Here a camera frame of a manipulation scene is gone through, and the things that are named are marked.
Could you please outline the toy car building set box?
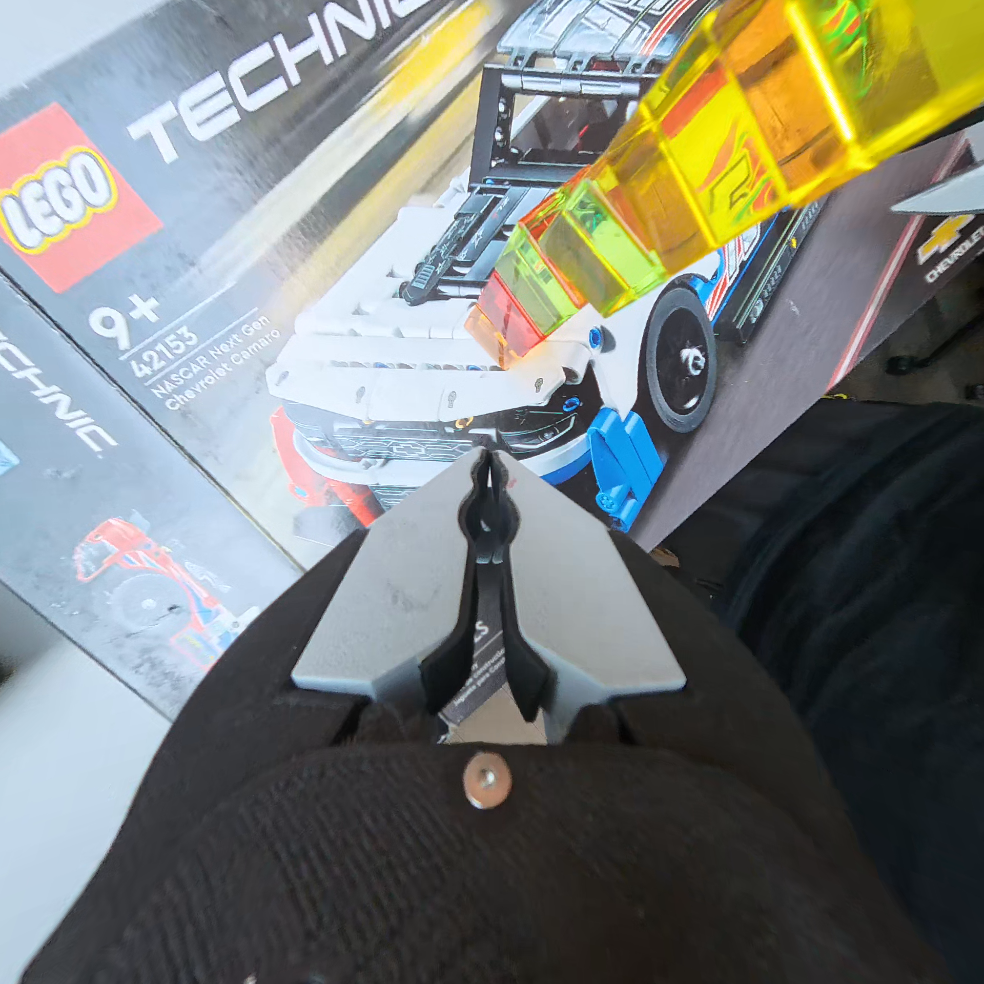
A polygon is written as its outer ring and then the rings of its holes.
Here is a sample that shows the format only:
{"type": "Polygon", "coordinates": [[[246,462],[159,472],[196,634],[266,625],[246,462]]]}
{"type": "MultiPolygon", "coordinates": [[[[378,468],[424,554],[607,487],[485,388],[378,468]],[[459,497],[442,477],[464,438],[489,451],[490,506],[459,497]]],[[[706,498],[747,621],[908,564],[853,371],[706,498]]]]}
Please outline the toy car building set box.
{"type": "Polygon", "coordinates": [[[157,2],[2,84],[2,584],[172,720],[250,621],[478,447],[655,546],[982,259],[896,203],[982,124],[508,372],[511,230],[714,2],[157,2]]]}

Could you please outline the stack of translucent colour cubes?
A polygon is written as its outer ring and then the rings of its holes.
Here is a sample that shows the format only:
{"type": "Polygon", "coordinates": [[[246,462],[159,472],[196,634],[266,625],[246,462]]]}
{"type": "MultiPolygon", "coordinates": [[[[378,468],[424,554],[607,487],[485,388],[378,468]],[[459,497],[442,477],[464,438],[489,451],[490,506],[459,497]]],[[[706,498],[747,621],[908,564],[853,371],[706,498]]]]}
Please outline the stack of translucent colour cubes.
{"type": "Polygon", "coordinates": [[[597,162],[523,216],[465,327],[510,368],[982,105],[983,4],[727,2],[597,162]]]}

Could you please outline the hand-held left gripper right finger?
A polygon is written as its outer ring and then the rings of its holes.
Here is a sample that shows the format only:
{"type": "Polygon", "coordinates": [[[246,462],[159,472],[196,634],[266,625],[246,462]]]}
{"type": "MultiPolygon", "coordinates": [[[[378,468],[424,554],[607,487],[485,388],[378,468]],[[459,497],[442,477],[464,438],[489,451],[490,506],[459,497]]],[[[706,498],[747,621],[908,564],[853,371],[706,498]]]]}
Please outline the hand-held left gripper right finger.
{"type": "Polygon", "coordinates": [[[526,720],[564,739],[584,707],[675,693],[686,675],[600,523],[510,456],[494,453],[502,523],[506,670],[526,720]]]}

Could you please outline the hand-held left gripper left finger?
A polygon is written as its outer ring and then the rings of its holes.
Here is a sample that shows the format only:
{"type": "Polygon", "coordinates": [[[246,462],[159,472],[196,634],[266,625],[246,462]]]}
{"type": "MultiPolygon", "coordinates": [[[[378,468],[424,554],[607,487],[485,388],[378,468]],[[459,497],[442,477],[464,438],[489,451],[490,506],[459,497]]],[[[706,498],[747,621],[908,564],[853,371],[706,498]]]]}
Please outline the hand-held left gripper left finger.
{"type": "Polygon", "coordinates": [[[476,539],[490,456],[474,449],[373,523],[291,677],[439,712],[474,658],[476,539]]]}

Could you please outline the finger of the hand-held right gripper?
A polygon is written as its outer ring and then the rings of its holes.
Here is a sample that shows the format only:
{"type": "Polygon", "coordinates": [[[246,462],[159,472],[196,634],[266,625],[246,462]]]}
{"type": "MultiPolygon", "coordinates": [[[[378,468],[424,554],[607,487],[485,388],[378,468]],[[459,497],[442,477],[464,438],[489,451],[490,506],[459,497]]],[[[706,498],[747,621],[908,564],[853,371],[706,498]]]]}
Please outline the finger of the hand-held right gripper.
{"type": "Polygon", "coordinates": [[[892,205],[902,215],[981,215],[983,164],[976,163],[892,205]]]}

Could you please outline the person's black clothing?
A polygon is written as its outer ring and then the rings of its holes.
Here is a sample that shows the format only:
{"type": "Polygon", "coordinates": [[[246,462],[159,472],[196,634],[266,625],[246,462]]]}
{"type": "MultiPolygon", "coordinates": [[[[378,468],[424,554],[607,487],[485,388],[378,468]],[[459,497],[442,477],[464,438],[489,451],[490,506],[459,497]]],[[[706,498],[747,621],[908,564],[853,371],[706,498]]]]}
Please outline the person's black clothing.
{"type": "Polygon", "coordinates": [[[924,939],[982,982],[982,410],[821,399],[663,545],[924,939]]]}

